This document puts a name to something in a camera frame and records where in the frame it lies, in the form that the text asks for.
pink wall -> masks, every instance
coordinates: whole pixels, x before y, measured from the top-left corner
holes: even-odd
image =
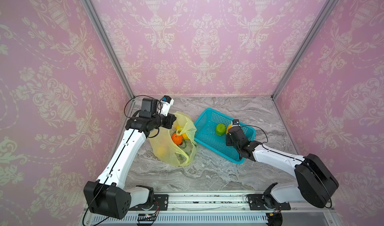
[[[0,0],[0,225],[77,225],[126,94],[79,0]]]
[[[325,0],[93,0],[135,94],[270,95]]]
[[[340,187],[345,226],[382,225],[384,0],[339,0],[277,103],[294,141]]]

floral wallpaper pattern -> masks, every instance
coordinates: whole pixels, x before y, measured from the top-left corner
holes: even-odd
[[[0,225],[77,225],[127,95],[80,0],[0,0]]]
[[[294,141],[340,183],[345,226],[384,213],[384,0],[339,0],[277,99]]]
[[[135,94],[271,94],[326,0],[93,0]]]

yellow plastic bag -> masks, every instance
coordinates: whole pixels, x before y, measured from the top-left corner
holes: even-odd
[[[151,143],[153,153],[161,161],[172,166],[185,167],[193,162],[197,154],[197,143],[195,142],[196,127],[189,115],[177,111],[175,116],[176,121],[173,123],[172,129],[160,127],[159,134],[154,138],[150,138],[149,142]],[[178,125],[182,130],[176,132],[176,126]],[[153,130],[149,137],[156,135],[156,133],[157,130]],[[188,139],[183,139],[183,144],[178,146],[171,139],[174,133],[177,133],[177,135],[185,133]]]

teal basket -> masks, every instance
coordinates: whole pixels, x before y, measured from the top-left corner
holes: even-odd
[[[239,153],[236,149],[234,147],[228,147],[225,144],[225,134],[222,136],[218,136],[216,134],[216,126],[219,123],[223,123],[225,126],[228,126],[232,120],[233,118],[225,115],[224,113],[220,113],[212,108],[207,108],[195,122],[195,127],[197,128],[195,141],[218,153],[229,161],[242,164],[244,162],[244,158],[239,159]],[[249,141],[255,139],[256,130],[254,128],[246,126],[242,129]]]

